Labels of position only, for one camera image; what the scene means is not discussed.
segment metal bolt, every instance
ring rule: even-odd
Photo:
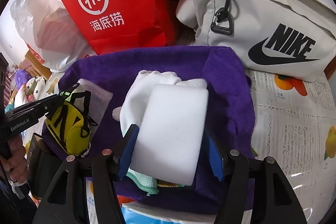
[[[272,158],[272,157],[267,157],[267,158],[266,158],[266,161],[267,161],[269,164],[273,164],[273,163],[275,163],[275,159]]]
[[[104,156],[108,156],[108,155],[111,155],[112,150],[111,150],[111,149],[104,149],[101,153],[102,153]]]
[[[232,149],[232,150],[230,151],[230,154],[231,154],[232,156],[239,156],[239,151],[238,151],[238,150],[235,150],[235,149]]]
[[[74,155],[67,156],[67,162],[72,162],[75,159]]]

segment human hand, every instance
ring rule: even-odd
[[[10,171],[10,178],[12,181],[23,183],[27,180],[28,168],[27,160],[25,159],[26,149],[22,145],[22,136],[18,134],[15,138],[8,141],[12,157],[6,160],[0,156],[0,160],[5,171]]]

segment white rectangular block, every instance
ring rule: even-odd
[[[156,85],[142,120],[130,168],[156,179],[192,185],[208,95],[204,88]]]

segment orange fruit print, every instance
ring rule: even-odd
[[[275,75],[274,82],[281,90],[291,90],[292,88],[295,88],[301,96],[308,95],[305,84],[302,80],[285,75]]]

